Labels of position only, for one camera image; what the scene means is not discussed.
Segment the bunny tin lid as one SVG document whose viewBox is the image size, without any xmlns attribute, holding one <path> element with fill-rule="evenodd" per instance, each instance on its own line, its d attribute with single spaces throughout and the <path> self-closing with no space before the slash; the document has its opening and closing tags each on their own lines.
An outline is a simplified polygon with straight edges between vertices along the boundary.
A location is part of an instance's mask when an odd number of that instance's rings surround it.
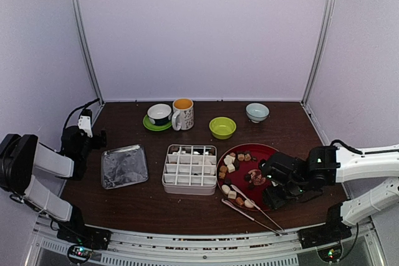
<svg viewBox="0 0 399 266">
<path fill-rule="evenodd" d="M 142 145 L 131 145 L 102 153 L 101 184 L 104 189 L 144 183 L 148 178 L 147 159 Z"/>
</svg>

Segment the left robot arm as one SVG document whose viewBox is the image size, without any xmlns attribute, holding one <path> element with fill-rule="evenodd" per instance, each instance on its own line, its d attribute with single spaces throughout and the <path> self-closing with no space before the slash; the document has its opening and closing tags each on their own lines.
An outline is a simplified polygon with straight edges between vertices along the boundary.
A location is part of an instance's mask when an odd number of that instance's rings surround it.
<svg viewBox="0 0 399 266">
<path fill-rule="evenodd" d="M 1 190 L 12 200 L 48 215 L 77 244 L 89 237 L 81 210 L 58 196 L 48 180 L 80 181 L 92 150 L 106 145 L 106 134 L 93 135 L 78 126 L 63 130 L 55 150 L 35 134 L 1 133 Z"/>
</svg>

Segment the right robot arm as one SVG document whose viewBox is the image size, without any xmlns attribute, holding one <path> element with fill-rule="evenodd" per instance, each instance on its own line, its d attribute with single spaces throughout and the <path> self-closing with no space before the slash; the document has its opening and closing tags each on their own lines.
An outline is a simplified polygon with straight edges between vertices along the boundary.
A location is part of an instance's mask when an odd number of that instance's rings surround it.
<svg viewBox="0 0 399 266">
<path fill-rule="evenodd" d="M 305 160 L 278 151 L 260 160 L 258 167 L 274 183 L 263 191 L 263 201 L 271 209 L 325 186 L 384 178 L 361 196 L 330 207 L 325 224 L 299 230 L 304 248 L 349 238 L 351 228 L 361 220 L 398 203 L 398 145 L 358 150 L 333 140 L 328 146 L 311 149 Z"/>
</svg>

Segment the pink metal tongs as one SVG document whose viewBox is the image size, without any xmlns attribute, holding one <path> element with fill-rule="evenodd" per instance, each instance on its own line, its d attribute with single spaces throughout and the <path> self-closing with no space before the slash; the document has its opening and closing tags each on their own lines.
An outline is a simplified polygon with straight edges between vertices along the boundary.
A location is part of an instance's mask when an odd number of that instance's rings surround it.
<svg viewBox="0 0 399 266">
<path fill-rule="evenodd" d="M 245 193 L 242 190 L 240 190 L 237 186 L 235 186 L 233 184 L 230 184 L 230 185 L 222 184 L 219 188 L 226 197 L 225 199 L 221 200 L 221 202 L 224 205 L 226 205 L 226 206 L 230 207 L 231 209 L 235 210 L 236 212 L 240 213 L 240 215 L 246 217 L 253 223 L 265 228 L 266 230 L 268 230 L 270 232 L 273 232 L 275 235 L 286 235 L 286 231 L 280 225 L 278 225 L 276 221 L 274 221 L 270 216 L 268 216 L 266 214 L 266 212 L 264 212 L 252 199 L 250 199 L 247 195 L 245 195 Z M 235 201 L 235 199 L 237 197 L 241 197 L 243 199 L 243 201 L 245 201 L 246 199 L 251 200 L 254 204 L 254 207 L 252 209 L 250 209 L 250 208 L 246 207 L 245 205 L 240 206 Z M 253 216 L 248 214 L 249 211 L 260 212 L 275 228 L 269 227 L 266 224 L 262 223 L 261 221 L 258 221 L 256 218 L 254 218 Z"/>
</svg>

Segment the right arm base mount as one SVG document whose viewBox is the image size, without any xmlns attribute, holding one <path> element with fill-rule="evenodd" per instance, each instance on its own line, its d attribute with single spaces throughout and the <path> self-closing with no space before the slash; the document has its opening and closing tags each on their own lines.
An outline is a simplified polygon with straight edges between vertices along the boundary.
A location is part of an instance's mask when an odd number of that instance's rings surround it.
<svg viewBox="0 0 399 266">
<path fill-rule="evenodd" d="M 298 231 L 303 249 L 316 248 L 317 255 L 323 262 L 337 263 L 344 258 L 342 241 L 352 236 L 351 228 L 331 227 L 326 224 Z"/>
</svg>

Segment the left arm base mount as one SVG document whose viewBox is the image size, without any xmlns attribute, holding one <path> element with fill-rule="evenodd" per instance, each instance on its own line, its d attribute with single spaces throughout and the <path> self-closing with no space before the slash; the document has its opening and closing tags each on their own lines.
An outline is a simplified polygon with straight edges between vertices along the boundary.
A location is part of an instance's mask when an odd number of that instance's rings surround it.
<svg viewBox="0 0 399 266">
<path fill-rule="evenodd" d="M 57 231 L 57 238 L 70 242 L 67 249 L 67 258 L 77 265 L 89 261 L 96 250 L 107 250 L 112 233 L 109 230 L 87 227 L 85 234 L 78 234 L 72 230 L 61 227 Z"/>
</svg>

